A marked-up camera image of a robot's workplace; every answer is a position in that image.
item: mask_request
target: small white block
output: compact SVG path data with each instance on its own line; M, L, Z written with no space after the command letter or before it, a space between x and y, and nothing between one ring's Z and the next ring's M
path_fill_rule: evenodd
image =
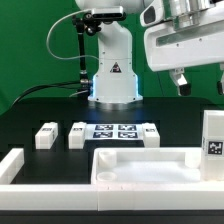
M204 111L201 178L224 180L224 111Z
M155 124L142 124L143 141L146 148L159 148L160 136Z
M58 124L45 123L35 135L36 149L50 149L58 136Z
M68 136L69 149L82 149L85 142L86 123L74 123Z

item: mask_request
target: black cable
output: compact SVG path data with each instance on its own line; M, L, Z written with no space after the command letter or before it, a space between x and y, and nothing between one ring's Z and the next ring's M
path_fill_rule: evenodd
M164 91L163 91L163 87L162 87L162 83L161 83L161 79L160 79L160 74L159 74L159 72L156 72L156 74L157 74L157 77L158 77L158 80L159 80L159 86L160 86L160 89L161 89L162 96L164 97L165 94L164 94Z
M74 85L74 84L80 84L80 81L61 82L61 83L54 83L54 84L49 84L49 85L39 85L39 86L31 87L30 89L27 89L20 96L17 97L17 99L13 102L12 107L16 103L18 103L22 98L24 98L25 96L27 96L33 92L36 92L36 91L39 91L42 89L47 89L47 88L66 88L64 86Z

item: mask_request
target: white block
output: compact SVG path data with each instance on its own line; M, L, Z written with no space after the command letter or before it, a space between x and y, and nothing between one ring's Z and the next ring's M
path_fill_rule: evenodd
M202 148L202 179L224 180L224 111L204 112Z
M58 136L58 124L45 123L35 135L36 149L50 149Z
M69 149L82 149L85 142L86 123L74 123L68 136Z
M97 210L97 188L92 185L0 185L0 210Z
M134 191L130 184L98 186L98 210L133 210Z
M142 124L143 141L146 148L159 148L160 136L155 124Z
M12 149L0 163L0 184L10 184L23 164L23 149Z

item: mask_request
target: white box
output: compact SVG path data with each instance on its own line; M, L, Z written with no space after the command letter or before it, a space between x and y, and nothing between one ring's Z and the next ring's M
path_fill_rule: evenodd
M58 124L45 123L35 135L36 149L50 149L58 136Z
M69 149L82 149L85 143L86 123L74 123L68 136Z

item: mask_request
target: warning label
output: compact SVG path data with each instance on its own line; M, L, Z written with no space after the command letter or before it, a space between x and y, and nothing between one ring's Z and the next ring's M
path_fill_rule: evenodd
M121 73L121 69L120 66L118 65L118 63L116 62L113 66L113 68L110 70L111 73Z

